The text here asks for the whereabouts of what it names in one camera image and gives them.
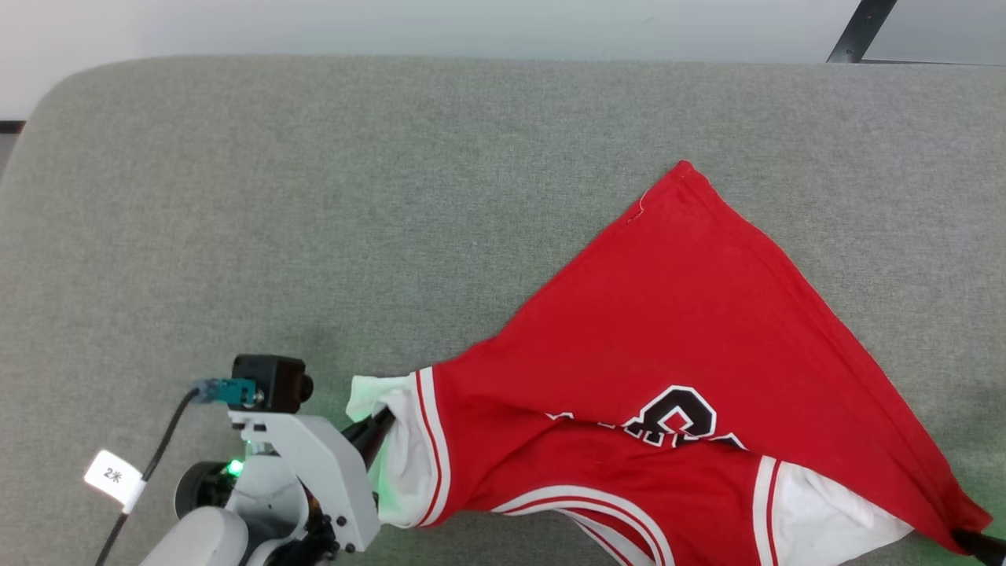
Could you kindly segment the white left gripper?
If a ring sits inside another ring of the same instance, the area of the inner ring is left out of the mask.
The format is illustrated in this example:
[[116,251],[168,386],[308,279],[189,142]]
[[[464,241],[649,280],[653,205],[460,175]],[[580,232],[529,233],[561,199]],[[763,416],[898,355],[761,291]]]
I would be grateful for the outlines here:
[[276,454],[248,455],[229,501],[229,510],[269,511],[280,526],[304,529],[316,501],[329,516],[336,540],[366,550],[380,533],[377,502],[367,470],[380,453],[395,415],[388,407],[339,432],[318,416],[229,411],[249,444]]

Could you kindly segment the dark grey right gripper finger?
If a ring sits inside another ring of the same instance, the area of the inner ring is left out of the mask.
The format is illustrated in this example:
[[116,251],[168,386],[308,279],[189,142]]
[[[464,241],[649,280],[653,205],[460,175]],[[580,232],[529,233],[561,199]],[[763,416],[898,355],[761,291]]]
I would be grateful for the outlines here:
[[952,537],[960,548],[982,564],[987,566],[1005,565],[1006,541],[1003,538],[995,538],[978,531],[963,529],[953,530]]

